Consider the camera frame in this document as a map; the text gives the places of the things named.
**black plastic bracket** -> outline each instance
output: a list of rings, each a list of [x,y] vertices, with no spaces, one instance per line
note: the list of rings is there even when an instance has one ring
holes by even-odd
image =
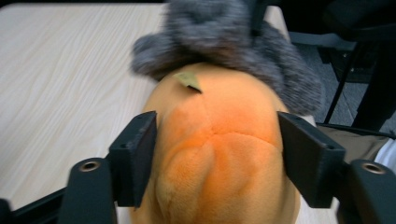
[[[106,158],[114,177],[118,206],[139,207],[151,173],[157,137],[157,113],[138,115],[111,144]]]

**gray knit fabric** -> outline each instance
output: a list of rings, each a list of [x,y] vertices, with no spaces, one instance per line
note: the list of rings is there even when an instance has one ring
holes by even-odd
[[[318,76],[277,29],[264,21],[253,37],[249,22],[244,0],[170,0],[163,30],[134,43],[132,68],[161,80],[190,63],[215,63],[263,81],[291,113],[314,114],[324,98]]]

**chair leg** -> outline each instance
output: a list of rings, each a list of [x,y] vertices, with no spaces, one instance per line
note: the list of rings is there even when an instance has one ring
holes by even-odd
[[[396,42],[383,43],[352,127],[379,131],[396,111]]]
[[[347,75],[349,74],[350,70],[353,68],[355,62],[365,51],[365,49],[366,49],[366,45],[362,43],[358,43],[356,47],[353,49],[352,54],[350,55],[350,58],[347,61],[346,69],[344,70],[343,75],[340,78],[340,83],[338,84],[337,91],[335,92],[335,95],[332,98],[332,104],[330,105],[330,108],[327,111],[327,115],[323,123],[325,124],[329,123],[330,119],[332,118],[332,113],[334,112],[334,109],[337,106],[338,100],[340,99],[341,93],[347,82]]]

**black chair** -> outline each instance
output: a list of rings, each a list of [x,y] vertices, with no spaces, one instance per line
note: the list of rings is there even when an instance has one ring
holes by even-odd
[[[372,43],[379,46],[373,77],[352,127],[379,131],[396,110],[396,0],[336,0],[323,13],[325,24],[347,41],[357,42],[324,120],[329,123],[347,76]]]

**orange plush toy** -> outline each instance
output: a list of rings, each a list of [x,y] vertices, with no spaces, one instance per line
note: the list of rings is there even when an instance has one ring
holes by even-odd
[[[233,6],[237,1],[222,3]],[[194,9],[200,12],[200,4],[221,1],[186,2],[195,4]],[[179,9],[180,4],[181,1],[170,3],[168,22],[169,17],[175,16],[172,7]],[[284,96],[285,92],[279,93],[288,83],[287,77],[259,79],[244,69],[211,60],[203,52],[177,42],[177,37],[169,36],[172,43],[178,43],[168,46],[169,50],[162,51],[166,49],[163,46],[155,49],[145,39],[145,44],[142,40],[136,42],[134,49],[134,59],[138,60],[134,70],[151,67],[144,74],[161,81],[144,108],[145,112],[158,113],[158,136],[143,201],[139,208],[131,209],[133,223],[295,222],[300,196],[285,173],[276,112],[287,112],[296,103],[310,106],[303,113],[318,108],[321,87],[317,78],[294,77],[294,85],[303,86],[291,87],[294,95],[280,98],[279,95]],[[180,52],[185,53],[184,59],[178,58]],[[175,61],[172,63],[172,57],[166,58],[164,54],[175,56]],[[150,58],[152,55],[167,61]],[[163,63],[163,67],[150,66],[154,61]],[[277,78],[282,80],[281,84],[276,82]],[[312,92],[305,90],[298,95],[297,90],[309,88]],[[310,98],[305,98],[306,95],[318,99],[307,102]],[[287,107],[285,99],[298,102]]]

